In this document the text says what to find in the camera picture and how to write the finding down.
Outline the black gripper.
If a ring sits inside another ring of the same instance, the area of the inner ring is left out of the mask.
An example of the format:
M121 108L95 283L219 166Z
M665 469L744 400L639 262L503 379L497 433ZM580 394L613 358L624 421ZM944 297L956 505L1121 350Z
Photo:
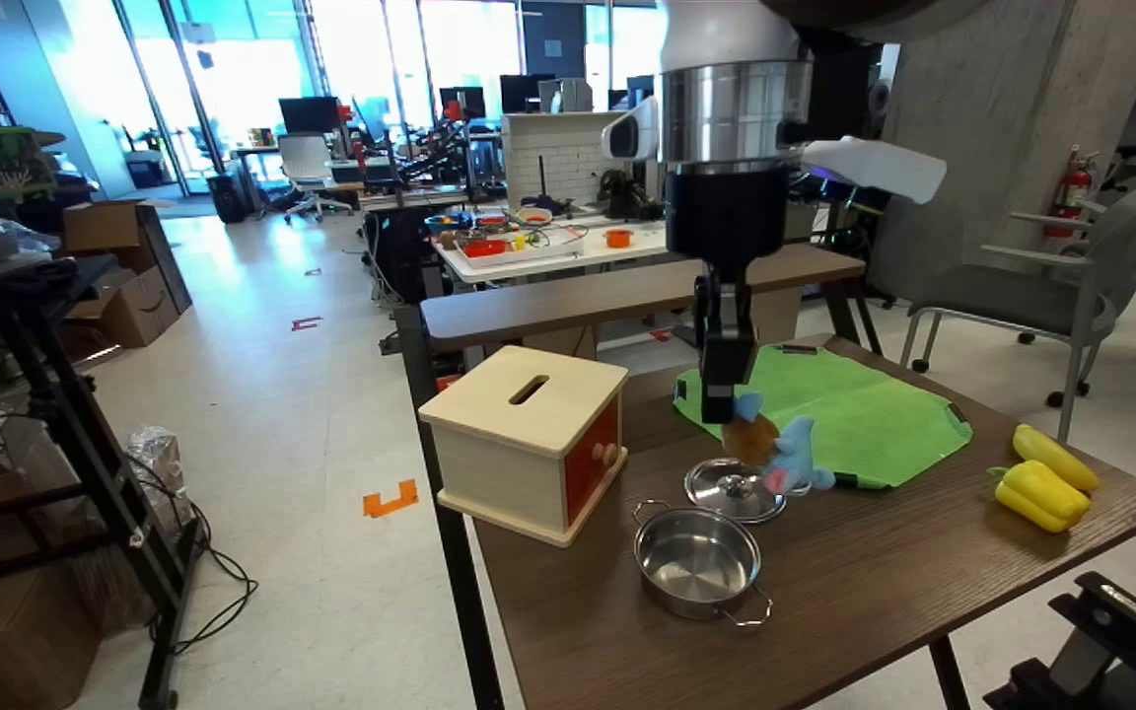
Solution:
M665 247L706 264L694 283L706 421L732 417L732 390L755 369L744 270L780 247L786 193L786 166L678 166L665 172Z

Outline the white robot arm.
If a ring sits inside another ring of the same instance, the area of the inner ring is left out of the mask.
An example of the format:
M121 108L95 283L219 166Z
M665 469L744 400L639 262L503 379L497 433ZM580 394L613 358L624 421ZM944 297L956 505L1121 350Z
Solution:
M901 43L952 22L960 0L664 0L659 160L665 243L694 256L701 417L728 421L756 341L749 264L780 247L795 170L927 205L945 160L878 137L805 137L811 30Z

